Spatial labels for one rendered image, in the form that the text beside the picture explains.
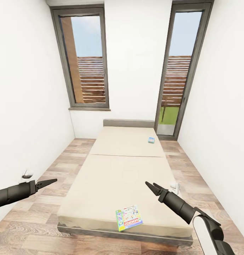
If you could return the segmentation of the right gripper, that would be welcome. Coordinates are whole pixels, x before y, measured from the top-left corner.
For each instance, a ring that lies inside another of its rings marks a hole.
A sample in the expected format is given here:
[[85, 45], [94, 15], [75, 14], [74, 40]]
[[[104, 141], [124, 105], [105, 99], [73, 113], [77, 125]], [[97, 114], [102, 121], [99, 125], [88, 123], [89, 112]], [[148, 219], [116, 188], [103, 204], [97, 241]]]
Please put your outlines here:
[[163, 187], [157, 185], [156, 183], [145, 182], [145, 184], [150, 188], [150, 190], [156, 195], [159, 196], [158, 201], [164, 203], [177, 215], [179, 215], [181, 208], [183, 207], [185, 201], [180, 198], [178, 195], [173, 192], [169, 192], [169, 189], [164, 189]]

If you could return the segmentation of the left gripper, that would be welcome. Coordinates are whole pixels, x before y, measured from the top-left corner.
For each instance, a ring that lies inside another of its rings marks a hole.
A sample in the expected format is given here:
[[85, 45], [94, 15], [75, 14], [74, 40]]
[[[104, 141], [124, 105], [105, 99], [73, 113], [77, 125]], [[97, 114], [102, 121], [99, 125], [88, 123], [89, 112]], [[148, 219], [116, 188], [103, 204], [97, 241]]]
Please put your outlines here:
[[56, 179], [38, 181], [35, 184], [35, 180], [30, 182], [25, 182], [22, 184], [14, 185], [7, 188], [7, 204], [12, 204], [14, 202], [18, 202], [29, 196], [38, 192], [39, 189], [51, 185], [52, 183], [57, 182]]

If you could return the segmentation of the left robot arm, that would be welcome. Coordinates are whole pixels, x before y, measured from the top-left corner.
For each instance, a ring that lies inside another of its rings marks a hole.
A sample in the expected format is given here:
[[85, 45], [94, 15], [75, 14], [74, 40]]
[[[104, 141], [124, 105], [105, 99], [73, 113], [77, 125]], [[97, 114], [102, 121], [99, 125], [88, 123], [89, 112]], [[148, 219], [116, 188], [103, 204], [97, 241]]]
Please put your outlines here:
[[32, 169], [25, 170], [19, 180], [18, 185], [0, 189], [0, 207], [28, 198], [29, 196], [38, 192], [39, 189], [57, 182], [56, 178], [38, 181], [37, 184], [35, 184], [35, 180], [29, 180], [33, 174], [34, 170]]

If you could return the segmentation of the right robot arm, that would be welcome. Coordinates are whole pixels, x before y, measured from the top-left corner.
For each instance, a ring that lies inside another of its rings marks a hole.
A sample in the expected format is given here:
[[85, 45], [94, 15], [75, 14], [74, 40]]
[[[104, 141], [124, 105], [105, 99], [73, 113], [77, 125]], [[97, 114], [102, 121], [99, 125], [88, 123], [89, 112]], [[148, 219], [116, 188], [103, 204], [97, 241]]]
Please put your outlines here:
[[198, 207], [192, 207], [178, 196], [181, 184], [171, 182], [172, 189], [164, 189], [156, 183], [145, 182], [150, 190], [159, 196], [158, 201], [164, 203], [188, 224], [191, 223], [195, 212], [200, 215], [193, 219], [193, 227], [199, 239], [204, 255], [235, 255], [230, 244], [224, 242], [224, 233], [221, 224], [209, 214], [203, 212]]

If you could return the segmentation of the board game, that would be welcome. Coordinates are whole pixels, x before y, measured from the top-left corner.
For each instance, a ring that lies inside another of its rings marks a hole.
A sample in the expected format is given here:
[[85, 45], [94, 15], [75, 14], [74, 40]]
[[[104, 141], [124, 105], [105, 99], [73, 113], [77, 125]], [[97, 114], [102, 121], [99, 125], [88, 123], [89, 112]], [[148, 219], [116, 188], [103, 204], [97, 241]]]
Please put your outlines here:
[[116, 211], [119, 232], [143, 224], [138, 205]]
[[154, 138], [149, 137], [148, 142], [154, 143]]

